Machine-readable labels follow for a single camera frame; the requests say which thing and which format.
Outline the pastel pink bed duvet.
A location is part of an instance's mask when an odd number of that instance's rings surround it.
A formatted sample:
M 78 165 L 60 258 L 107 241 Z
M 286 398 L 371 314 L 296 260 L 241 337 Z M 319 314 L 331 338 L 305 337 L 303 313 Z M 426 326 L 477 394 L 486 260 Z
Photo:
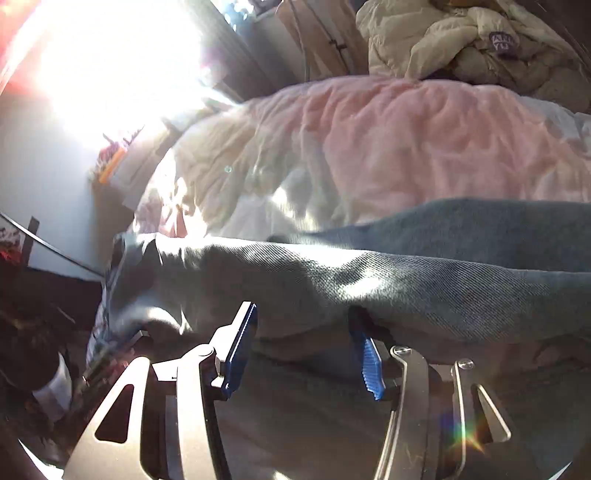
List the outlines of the pastel pink bed duvet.
M 263 240 L 445 198 L 586 202 L 590 118 L 499 86 L 340 77 L 202 113 L 130 231 Z

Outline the beige hanging garment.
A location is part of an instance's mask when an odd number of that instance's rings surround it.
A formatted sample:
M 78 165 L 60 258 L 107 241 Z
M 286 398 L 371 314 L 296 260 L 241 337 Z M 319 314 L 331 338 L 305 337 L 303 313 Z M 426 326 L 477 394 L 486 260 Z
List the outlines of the beige hanging garment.
M 276 18 L 300 50 L 304 82 L 368 75 L 368 43 L 351 2 L 281 1 Z

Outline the blue denim jeans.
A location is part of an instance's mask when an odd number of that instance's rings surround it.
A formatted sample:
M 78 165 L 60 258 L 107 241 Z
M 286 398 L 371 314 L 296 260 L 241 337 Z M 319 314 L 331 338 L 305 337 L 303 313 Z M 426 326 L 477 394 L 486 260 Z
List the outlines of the blue denim jeans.
M 259 308 L 252 363 L 221 408 L 237 479 L 365 479 L 388 409 L 361 390 L 373 336 L 474 360 L 539 472 L 590 475 L 590 207 L 452 199 L 263 242 L 120 235 L 87 356 L 140 330 L 168 359 Z

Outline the white desk with clutter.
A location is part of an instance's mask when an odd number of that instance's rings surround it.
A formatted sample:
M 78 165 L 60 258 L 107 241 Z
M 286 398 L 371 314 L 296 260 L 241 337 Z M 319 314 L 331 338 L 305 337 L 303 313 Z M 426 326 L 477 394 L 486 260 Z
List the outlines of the white desk with clutter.
M 181 134 L 164 119 L 146 124 L 129 140 L 111 142 L 89 173 L 93 187 L 134 211 L 156 167 Z

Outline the dark teal left curtain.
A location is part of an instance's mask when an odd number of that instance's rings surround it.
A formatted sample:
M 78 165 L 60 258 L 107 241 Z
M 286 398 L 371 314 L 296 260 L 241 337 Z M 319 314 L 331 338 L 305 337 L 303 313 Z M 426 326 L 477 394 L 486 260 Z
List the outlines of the dark teal left curtain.
M 294 83 L 283 58 L 256 26 L 248 1 L 190 1 L 214 84 L 233 99 L 269 96 Z

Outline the pile of cream clothes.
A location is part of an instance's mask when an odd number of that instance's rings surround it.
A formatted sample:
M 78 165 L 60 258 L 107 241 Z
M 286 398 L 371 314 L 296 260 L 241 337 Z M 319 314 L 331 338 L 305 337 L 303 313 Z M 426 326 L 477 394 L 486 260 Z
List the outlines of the pile of cream clothes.
M 373 75 L 449 78 L 590 111 L 590 69 L 575 48 L 515 1 L 367 1 L 356 28 Z

